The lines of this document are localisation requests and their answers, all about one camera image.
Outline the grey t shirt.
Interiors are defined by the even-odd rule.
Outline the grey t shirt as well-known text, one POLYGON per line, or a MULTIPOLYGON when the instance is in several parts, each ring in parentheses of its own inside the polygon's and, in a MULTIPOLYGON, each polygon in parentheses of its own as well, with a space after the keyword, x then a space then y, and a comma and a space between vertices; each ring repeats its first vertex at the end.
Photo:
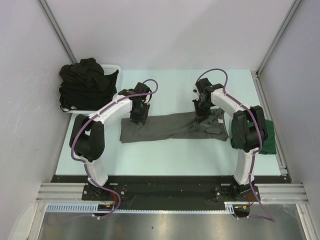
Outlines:
POLYGON ((216 139, 225 142, 228 138, 224 111, 214 108, 200 123, 197 123, 195 112, 149 116, 145 124, 135 124, 129 118, 123 118, 119 140, 124 144, 167 139, 216 139))

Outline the white plastic basket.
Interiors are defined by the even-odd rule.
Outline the white plastic basket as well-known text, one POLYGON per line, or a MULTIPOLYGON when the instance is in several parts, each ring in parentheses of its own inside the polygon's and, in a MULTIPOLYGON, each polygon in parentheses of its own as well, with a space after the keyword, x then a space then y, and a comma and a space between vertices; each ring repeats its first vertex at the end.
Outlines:
MULTIPOLYGON (((118 65, 114 65, 114 64, 101 64, 101 67, 104 71, 105 75, 111 75, 116 71, 121 72, 121 67, 118 65)), ((78 109, 68 109, 68 108, 63 108, 62 106, 60 106, 60 109, 64 112, 64 113, 70 113, 70 114, 84 114, 84 115, 88 115, 94 112, 94 110, 78 110, 78 109)))

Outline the black t shirts pile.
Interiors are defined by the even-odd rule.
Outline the black t shirts pile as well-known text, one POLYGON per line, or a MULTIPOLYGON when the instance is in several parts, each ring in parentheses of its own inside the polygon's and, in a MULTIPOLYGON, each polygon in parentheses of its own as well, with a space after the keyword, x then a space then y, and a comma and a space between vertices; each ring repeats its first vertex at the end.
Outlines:
POLYGON ((93 57, 62 66, 59 76, 60 107, 96 111, 112 101, 117 93, 119 71, 105 75, 101 64, 93 57))

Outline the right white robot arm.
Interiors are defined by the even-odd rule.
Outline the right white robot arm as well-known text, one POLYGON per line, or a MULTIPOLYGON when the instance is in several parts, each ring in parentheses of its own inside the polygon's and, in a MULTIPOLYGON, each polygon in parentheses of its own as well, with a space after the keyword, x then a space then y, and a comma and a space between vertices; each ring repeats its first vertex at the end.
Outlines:
POLYGON ((196 93, 192 102, 198 123, 209 118, 212 107, 219 107, 232 117, 235 127, 232 139, 238 148, 238 155, 230 195, 242 201, 254 189, 256 156, 268 139, 264 111, 259 105, 248 107, 241 103, 227 93, 222 84, 212 84, 207 78, 198 79, 193 92, 196 93))

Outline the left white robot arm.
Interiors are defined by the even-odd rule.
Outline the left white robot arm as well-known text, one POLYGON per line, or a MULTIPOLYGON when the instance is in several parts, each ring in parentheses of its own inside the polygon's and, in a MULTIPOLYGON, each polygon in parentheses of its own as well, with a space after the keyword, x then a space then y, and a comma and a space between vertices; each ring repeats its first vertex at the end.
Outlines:
POLYGON ((105 129, 126 114, 130 114, 129 119, 137 125, 147 122, 150 100, 159 87, 156 83, 152 91, 147 82, 156 83, 153 79, 138 82, 134 88, 118 92, 114 100, 99 110, 89 115, 79 114, 74 120, 70 155, 84 165, 88 182, 94 186, 93 194, 100 200, 107 199, 111 193, 105 184, 109 177, 100 160, 106 146, 105 129))

